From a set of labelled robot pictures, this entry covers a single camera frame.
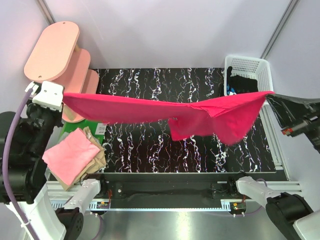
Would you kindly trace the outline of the red t shirt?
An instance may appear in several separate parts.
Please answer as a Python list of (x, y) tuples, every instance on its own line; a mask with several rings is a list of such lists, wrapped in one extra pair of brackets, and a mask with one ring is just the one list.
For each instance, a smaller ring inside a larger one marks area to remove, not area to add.
[(167, 120), (174, 141), (216, 135), (234, 145), (250, 131), (270, 92), (242, 93), (192, 103), (104, 94), (65, 93), (63, 103), (87, 120), (139, 124)]

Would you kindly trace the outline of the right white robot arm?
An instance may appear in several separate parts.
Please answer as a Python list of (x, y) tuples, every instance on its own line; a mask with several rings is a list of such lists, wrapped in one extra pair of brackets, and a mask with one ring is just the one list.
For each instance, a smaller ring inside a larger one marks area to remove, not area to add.
[[(269, 94), (267, 102), (286, 136), (304, 134), (315, 150), (320, 149), (320, 100), (281, 94)], [(251, 176), (240, 173), (238, 179), (227, 185), (228, 195), (245, 195), (261, 207), (282, 235), (288, 240), (318, 240), (320, 212), (313, 211), (298, 194), (273, 190)]]

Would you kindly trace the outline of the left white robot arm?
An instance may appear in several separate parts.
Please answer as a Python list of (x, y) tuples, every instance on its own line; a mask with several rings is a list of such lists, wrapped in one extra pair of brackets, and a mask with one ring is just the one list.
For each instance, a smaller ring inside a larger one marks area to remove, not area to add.
[(108, 186), (96, 174), (86, 177), (80, 189), (62, 207), (54, 209), (48, 195), (42, 156), (55, 126), (62, 125), (62, 113), (27, 104), (27, 117), (17, 119), (11, 145), (5, 148), (15, 112), (0, 115), (0, 152), (7, 153), (7, 176), (13, 196), (27, 228), (40, 240), (76, 240), (83, 229), (84, 215), (94, 197), (103, 198)]

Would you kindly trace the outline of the folded pink t shirt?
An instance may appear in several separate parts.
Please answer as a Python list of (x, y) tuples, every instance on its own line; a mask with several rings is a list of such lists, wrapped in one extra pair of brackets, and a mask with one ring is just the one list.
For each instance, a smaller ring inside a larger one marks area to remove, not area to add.
[(60, 143), (46, 150), (42, 159), (56, 177), (66, 185), (71, 185), (99, 151), (85, 133), (77, 128)]

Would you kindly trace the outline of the white plastic basket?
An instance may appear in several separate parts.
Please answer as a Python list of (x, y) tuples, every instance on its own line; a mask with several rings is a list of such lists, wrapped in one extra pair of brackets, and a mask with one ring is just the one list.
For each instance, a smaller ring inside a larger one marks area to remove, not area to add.
[(257, 90), (260, 92), (274, 91), (270, 64), (267, 60), (256, 57), (227, 55), (224, 60), (224, 88), (223, 93), (228, 95), (227, 69), (232, 67), (231, 76), (241, 76), (257, 81)]

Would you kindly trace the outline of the black clothes in basket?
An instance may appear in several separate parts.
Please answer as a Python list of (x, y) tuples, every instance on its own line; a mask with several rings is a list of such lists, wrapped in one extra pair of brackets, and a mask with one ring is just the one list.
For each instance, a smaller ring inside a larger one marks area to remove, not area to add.
[(233, 67), (229, 66), (226, 70), (226, 88), (230, 85), (236, 94), (258, 92), (258, 81), (256, 79), (232, 75)]

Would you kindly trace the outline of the blue white garment in basket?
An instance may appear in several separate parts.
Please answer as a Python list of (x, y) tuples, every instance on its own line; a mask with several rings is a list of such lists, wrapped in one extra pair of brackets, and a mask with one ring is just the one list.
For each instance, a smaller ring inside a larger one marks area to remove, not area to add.
[(236, 91), (230, 86), (230, 85), (227, 85), (226, 86), (226, 95), (227, 96), (232, 96), (232, 95), (236, 95)]

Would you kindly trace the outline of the green folder with label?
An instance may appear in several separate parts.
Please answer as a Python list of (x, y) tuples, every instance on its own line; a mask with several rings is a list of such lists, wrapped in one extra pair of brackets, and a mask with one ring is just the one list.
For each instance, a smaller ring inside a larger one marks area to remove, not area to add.
[(89, 121), (87, 119), (76, 123), (65, 122), (60, 132), (59, 138), (61, 138), (64, 133), (71, 133), (77, 128), (83, 129), (85, 127), (89, 127), (93, 137), (95, 137), (98, 142), (102, 144), (107, 125), (101, 122)]

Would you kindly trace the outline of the folded beige t shirt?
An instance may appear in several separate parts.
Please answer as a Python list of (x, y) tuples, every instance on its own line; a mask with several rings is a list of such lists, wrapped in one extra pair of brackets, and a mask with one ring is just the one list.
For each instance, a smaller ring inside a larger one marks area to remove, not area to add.
[(71, 184), (64, 183), (59, 177), (52, 173), (56, 180), (61, 184), (62, 188), (65, 191), (68, 191), (74, 184), (79, 181), (84, 180), (85, 176), (88, 174), (93, 174), (100, 170), (101, 168), (106, 167), (106, 158), (104, 153), (104, 148), (100, 144), (99, 140), (93, 136), (90, 128), (87, 126), (82, 129), (88, 140), (93, 143), (96, 147), (99, 148), (99, 152), (94, 156), (94, 158), (87, 164), (87, 166), (77, 175), (74, 181)]

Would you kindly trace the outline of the pink three-tier shelf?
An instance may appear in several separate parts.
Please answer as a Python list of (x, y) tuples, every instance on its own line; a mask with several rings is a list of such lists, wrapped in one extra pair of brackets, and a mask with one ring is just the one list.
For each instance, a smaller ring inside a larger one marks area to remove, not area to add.
[[(25, 76), (31, 82), (48, 81), (62, 85), (63, 95), (94, 94), (99, 76), (89, 68), (90, 53), (77, 45), (79, 35), (78, 25), (71, 21), (60, 21), (46, 27), (24, 66)], [(62, 109), (62, 119), (69, 123), (84, 120), (65, 106)]]

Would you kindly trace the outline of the black marble pattern mat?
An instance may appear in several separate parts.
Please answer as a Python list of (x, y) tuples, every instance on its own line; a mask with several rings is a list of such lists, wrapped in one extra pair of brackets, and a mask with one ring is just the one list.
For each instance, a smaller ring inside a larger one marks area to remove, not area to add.
[[(98, 94), (192, 103), (224, 93), (222, 68), (98, 69)], [(112, 124), (102, 141), (107, 173), (225, 173), (276, 170), (260, 117), (235, 145), (214, 135), (171, 138), (167, 121)]]

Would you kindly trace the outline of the aluminium rail frame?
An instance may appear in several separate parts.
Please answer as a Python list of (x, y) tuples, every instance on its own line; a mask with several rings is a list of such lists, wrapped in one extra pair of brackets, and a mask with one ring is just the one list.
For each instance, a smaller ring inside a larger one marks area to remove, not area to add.
[[(151, 172), (105, 172), (105, 169), (100, 169), (94, 174), (222, 174), (222, 173), (247, 173), (250, 177), (256, 180), (260, 184), (265, 184), (268, 188), (280, 192), (287, 192), (291, 195), (297, 194), (296, 190), (292, 190), (291, 182), (289, 178), (289, 173), (286, 168), (286, 164), (284, 161), (284, 156), (280, 149), (279, 144), (277, 143), (276, 137), (273, 133), (273, 127), (270, 121), (270, 115), (268, 113), (269, 107), (264, 106), (260, 111), (258, 118), (261, 118), (265, 135), (267, 137), (268, 143), (271, 146), (271, 155), (273, 158), (273, 162), (275, 165), (274, 172), (246, 172), (246, 171), (238, 171), (238, 172), (181, 172), (181, 173), (174, 173), (174, 172), (163, 172), (163, 173), (151, 173)], [(78, 191), (84, 180), (80, 180), (72, 186), (69, 190), (71, 195), (74, 195), (76, 191)], [(91, 201), (89, 207), (94, 211), (107, 211), (107, 210), (119, 210), (119, 211), (196, 211), (196, 212), (229, 212), (231, 215), (240, 216), (245, 212), (246, 203), (249, 201), (254, 201), (246, 195), (240, 194), (242, 197), (240, 199), (236, 198), (228, 198), (220, 200), (220, 207), (214, 207), (210, 209), (186, 209), (186, 208), (179, 208), (179, 209), (147, 209), (147, 210), (120, 210), (120, 209), (112, 209), (111, 208), (111, 198), (99, 198), (94, 199)]]

